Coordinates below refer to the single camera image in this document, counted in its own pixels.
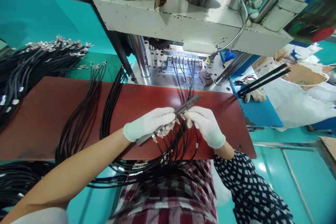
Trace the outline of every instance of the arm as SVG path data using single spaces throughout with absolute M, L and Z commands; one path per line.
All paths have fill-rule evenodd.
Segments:
M 217 124 L 213 112 L 192 107 L 186 113 L 188 127 L 194 121 L 203 138 L 217 154 L 214 166 L 223 184 L 231 191 L 235 203 L 233 212 L 238 223 L 293 223 L 287 204 L 256 172 L 249 156 L 233 150 Z
M 3 219 L 9 224 L 32 212 L 68 203 L 110 165 L 131 142 L 175 119 L 173 108 L 157 108 L 66 159 L 38 182 Z
M 249 156 L 235 151 L 233 159 L 214 159 L 214 166 L 223 182 L 231 191 L 233 209 L 238 223 L 294 223 L 293 215 L 284 200 L 257 174 Z

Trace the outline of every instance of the person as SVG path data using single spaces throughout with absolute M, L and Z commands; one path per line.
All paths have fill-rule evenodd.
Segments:
M 173 111 L 171 107 L 154 109 L 66 159 L 23 197 L 2 224 L 67 223 L 69 201 L 130 143 L 174 121 Z M 211 110 L 194 106 L 186 118 L 188 127 L 194 122 L 214 149 L 214 166 L 232 193 L 238 223 L 293 223 L 287 204 L 257 174 L 251 159 L 226 142 Z M 172 174 L 123 187 L 107 223 L 218 223 L 210 161 L 193 160 L 179 169 L 185 176 Z

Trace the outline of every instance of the checkered shirt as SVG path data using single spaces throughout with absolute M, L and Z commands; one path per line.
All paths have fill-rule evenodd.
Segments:
M 232 193 L 237 223 L 294 223 L 288 205 L 257 174 L 249 156 L 239 151 L 231 160 L 216 156 L 214 166 Z M 210 161 L 195 160 L 180 169 L 187 176 L 124 187 L 107 223 L 218 223 Z
M 158 183 L 125 186 L 108 223 L 218 223 L 210 160 L 194 160 L 180 169 L 191 180 L 171 175 Z

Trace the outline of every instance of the brown work board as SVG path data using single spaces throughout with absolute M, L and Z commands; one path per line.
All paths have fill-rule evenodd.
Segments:
M 112 87 L 102 82 L 97 116 L 87 141 L 90 146 L 99 140 L 99 127 L 104 105 Z M 81 79 L 44 77 L 20 104 L 10 124 L 0 134 L 0 160 L 54 160 L 62 129 L 72 112 L 88 91 L 89 81 Z M 234 149 L 256 158 L 239 102 L 233 94 L 195 91 L 201 99 L 195 105 L 211 109 L 226 140 Z M 180 89 L 138 84 L 123 84 L 112 120 L 111 133 L 126 123 L 141 117 L 158 107 L 178 108 L 182 105 Z M 190 129 L 192 140 L 185 159 L 195 152 L 196 134 Z M 212 159 L 214 151 L 205 140 L 199 138 L 194 159 Z M 163 141 L 158 138 L 163 151 Z M 119 158 L 124 160 L 149 160 L 160 156 L 156 143 L 148 140 L 141 147 L 131 144 Z

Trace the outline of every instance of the white glove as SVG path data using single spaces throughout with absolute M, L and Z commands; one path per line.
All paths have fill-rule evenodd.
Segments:
M 187 126 L 199 129 L 204 140 L 213 149 L 219 149 L 225 143 L 225 136 L 222 134 L 213 112 L 210 109 L 194 106 L 186 113 Z
M 266 93 L 261 88 L 253 90 L 252 92 L 245 95 L 244 100 L 246 103 L 248 103 L 251 100 L 251 96 L 255 102 L 266 101 Z
M 175 120 L 172 107 L 157 108 L 143 115 L 133 122 L 124 126 L 124 136 L 131 142 L 140 137 L 153 133 L 161 125 L 171 123 Z

